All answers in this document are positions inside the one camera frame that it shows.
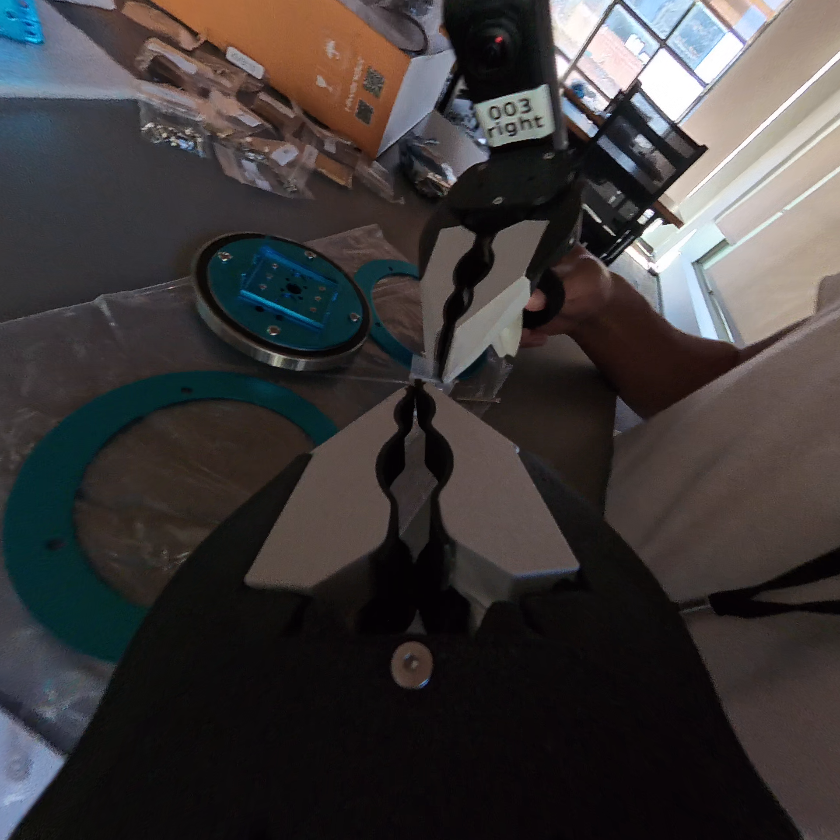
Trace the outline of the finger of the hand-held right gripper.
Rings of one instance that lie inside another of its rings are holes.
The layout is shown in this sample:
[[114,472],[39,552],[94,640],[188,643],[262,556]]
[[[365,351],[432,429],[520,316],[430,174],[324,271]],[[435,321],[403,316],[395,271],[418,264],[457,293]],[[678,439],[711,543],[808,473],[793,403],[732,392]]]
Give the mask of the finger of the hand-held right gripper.
[[470,290],[467,310],[455,321],[446,353],[447,382],[463,374],[488,348],[500,357],[518,352],[523,313],[532,294],[527,272],[548,225],[546,220],[522,221],[493,238],[491,268]]
[[425,358],[437,370],[438,338],[445,321],[445,304],[455,290],[458,262],[473,246],[467,228],[444,227],[437,234],[420,281]]

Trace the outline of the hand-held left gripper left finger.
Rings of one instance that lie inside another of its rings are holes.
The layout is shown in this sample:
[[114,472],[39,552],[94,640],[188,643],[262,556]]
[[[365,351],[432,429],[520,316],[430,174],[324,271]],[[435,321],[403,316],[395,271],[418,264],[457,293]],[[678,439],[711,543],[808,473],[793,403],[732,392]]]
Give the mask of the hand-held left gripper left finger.
[[415,390],[384,399],[316,447],[245,575],[307,595],[359,632],[404,632],[417,614],[413,556],[393,485],[406,468]]

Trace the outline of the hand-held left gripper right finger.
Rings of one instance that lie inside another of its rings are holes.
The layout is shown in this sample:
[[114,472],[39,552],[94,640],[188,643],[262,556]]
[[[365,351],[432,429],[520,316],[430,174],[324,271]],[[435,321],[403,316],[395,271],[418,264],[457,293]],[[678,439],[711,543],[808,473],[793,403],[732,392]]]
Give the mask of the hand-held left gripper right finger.
[[415,388],[424,463],[435,478],[415,563],[430,634],[465,634],[495,604],[575,583],[580,564],[515,444],[431,385]]

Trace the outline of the person's right forearm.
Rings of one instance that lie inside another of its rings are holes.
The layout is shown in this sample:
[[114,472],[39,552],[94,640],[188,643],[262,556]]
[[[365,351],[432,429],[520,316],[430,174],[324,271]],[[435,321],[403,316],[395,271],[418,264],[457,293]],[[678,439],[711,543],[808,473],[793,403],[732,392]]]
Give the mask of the person's right forearm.
[[682,332],[612,274],[603,313],[574,342],[636,415],[650,418],[734,370],[734,345]]

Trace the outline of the person's right hand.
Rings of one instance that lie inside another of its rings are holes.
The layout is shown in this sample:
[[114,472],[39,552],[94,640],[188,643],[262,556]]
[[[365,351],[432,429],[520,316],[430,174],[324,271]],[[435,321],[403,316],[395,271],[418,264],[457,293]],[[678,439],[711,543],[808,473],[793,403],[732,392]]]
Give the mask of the person's right hand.
[[575,245],[550,270],[554,284],[563,291],[563,306],[554,317],[535,329],[522,329],[521,349],[541,347],[550,338],[577,340],[606,308],[613,293],[613,276],[583,245]]

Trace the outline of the clear bag of black parts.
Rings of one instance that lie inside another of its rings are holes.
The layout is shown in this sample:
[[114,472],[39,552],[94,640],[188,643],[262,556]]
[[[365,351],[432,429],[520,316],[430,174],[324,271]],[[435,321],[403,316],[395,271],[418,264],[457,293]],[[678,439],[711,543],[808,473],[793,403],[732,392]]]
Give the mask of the clear bag of black parts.
[[446,198],[469,168],[487,162],[487,149],[455,129],[406,133],[397,144],[400,169],[414,191],[424,198]]

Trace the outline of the black metal rack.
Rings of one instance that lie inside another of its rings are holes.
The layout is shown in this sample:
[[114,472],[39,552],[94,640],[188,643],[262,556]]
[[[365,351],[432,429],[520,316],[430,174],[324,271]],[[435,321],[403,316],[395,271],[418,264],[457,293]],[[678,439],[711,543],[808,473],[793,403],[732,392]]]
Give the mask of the black metal rack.
[[653,223],[680,228],[667,190],[707,152],[670,119],[639,80],[620,91],[583,148],[581,242],[610,265]]

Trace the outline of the round bearing disc assembly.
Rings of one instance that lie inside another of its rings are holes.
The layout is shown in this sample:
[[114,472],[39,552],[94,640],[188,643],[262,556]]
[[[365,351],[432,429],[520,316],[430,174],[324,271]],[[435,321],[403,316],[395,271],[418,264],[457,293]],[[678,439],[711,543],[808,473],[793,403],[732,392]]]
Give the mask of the round bearing disc assembly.
[[342,369],[371,332],[371,304],[352,276],[287,238],[216,238],[194,256],[191,282],[197,314],[211,332],[277,369]]

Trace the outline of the grid-pane window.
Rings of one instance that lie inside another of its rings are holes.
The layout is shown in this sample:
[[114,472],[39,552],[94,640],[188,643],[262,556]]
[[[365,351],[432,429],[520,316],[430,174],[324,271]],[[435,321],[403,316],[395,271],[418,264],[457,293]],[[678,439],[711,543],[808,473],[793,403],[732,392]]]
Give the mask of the grid-pane window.
[[551,1],[558,76],[606,113],[638,82],[680,122],[771,24],[786,1]]

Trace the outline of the pile of small screw bags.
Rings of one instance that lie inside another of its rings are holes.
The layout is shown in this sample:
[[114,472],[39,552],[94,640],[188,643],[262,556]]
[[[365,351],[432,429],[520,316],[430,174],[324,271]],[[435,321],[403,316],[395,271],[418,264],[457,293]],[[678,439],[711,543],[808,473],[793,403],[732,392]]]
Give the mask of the pile of small screw bags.
[[393,174],[355,142],[226,59],[152,37],[135,66],[140,133],[150,143],[215,159],[238,183],[285,198],[312,198],[315,175],[403,202]]

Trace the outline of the person's beige shirt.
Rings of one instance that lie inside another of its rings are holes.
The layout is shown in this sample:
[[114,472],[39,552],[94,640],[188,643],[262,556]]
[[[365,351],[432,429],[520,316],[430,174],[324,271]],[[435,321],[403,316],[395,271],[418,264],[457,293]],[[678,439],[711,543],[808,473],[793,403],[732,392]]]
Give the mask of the person's beige shirt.
[[[605,517],[678,604],[838,548],[838,276],[768,349],[615,443]],[[839,835],[838,616],[686,618],[731,724],[805,838]]]

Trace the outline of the orange cardboard box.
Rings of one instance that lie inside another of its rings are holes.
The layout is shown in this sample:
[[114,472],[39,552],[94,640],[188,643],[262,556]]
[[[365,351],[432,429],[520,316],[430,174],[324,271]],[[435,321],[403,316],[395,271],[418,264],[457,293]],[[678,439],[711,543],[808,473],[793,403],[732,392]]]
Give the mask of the orange cardboard box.
[[435,109],[455,65],[442,2],[122,2],[181,49],[213,47],[376,158]]

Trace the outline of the large clear plastic sheet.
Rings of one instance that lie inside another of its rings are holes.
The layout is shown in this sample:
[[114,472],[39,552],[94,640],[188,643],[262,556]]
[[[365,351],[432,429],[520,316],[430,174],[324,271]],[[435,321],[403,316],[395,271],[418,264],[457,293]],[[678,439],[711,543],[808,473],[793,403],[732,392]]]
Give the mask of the large clear plastic sheet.
[[[37,443],[100,394],[155,375],[228,371],[299,394],[342,428],[406,383],[374,341],[349,366],[305,374],[252,360],[200,319],[189,277],[2,323],[1,492],[5,506]],[[93,460],[75,523],[94,570],[150,605],[195,547],[311,441],[285,417],[240,402],[155,412]],[[59,756],[73,750],[112,666],[57,641],[2,570],[2,711]]]

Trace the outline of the blue perforated metal bracket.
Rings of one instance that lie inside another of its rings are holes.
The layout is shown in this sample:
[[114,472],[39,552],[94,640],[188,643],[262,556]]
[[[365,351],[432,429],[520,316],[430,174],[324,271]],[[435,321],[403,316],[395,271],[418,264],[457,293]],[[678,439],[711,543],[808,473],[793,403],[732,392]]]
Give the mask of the blue perforated metal bracket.
[[39,46],[44,43],[35,1],[1,1],[1,36],[16,43]]

